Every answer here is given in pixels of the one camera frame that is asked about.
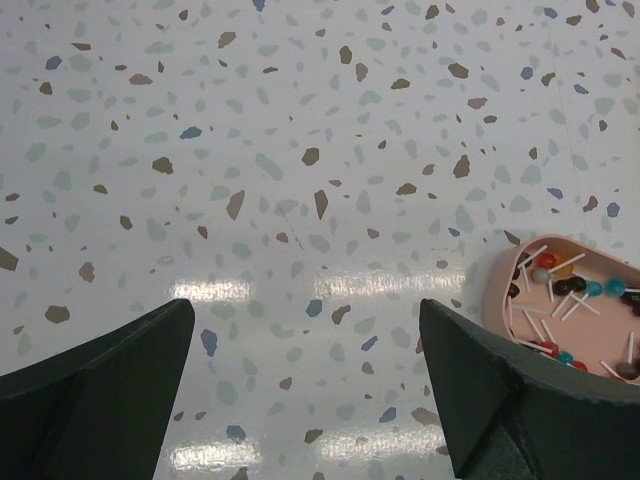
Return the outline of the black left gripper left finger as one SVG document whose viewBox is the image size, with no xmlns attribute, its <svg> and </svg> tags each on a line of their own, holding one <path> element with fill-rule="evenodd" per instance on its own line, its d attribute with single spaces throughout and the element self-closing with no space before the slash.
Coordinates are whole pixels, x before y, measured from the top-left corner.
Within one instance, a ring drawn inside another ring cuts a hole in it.
<svg viewBox="0 0 640 480">
<path fill-rule="evenodd" d="M 172 300 L 2 376 L 2 478 L 152 478 L 193 329 L 191 303 Z"/>
</svg>

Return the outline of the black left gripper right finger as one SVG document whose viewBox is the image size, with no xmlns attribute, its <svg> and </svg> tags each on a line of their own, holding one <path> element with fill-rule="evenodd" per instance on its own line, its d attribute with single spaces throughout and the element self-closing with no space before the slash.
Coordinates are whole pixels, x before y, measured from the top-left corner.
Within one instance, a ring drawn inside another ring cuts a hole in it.
<svg viewBox="0 0 640 480">
<path fill-rule="evenodd" d="M 636 479 L 639 389 L 564 366 L 422 300 L 424 356 L 461 479 Z"/>
</svg>

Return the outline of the pink tray of lollipops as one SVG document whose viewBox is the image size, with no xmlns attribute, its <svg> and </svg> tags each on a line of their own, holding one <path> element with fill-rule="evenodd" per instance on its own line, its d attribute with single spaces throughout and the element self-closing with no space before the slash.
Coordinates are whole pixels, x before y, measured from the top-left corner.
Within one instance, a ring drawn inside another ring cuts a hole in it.
<svg viewBox="0 0 640 480">
<path fill-rule="evenodd" d="M 568 237 L 544 235 L 499 254 L 483 322 L 574 369 L 639 382 L 639 269 Z"/>
</svg>

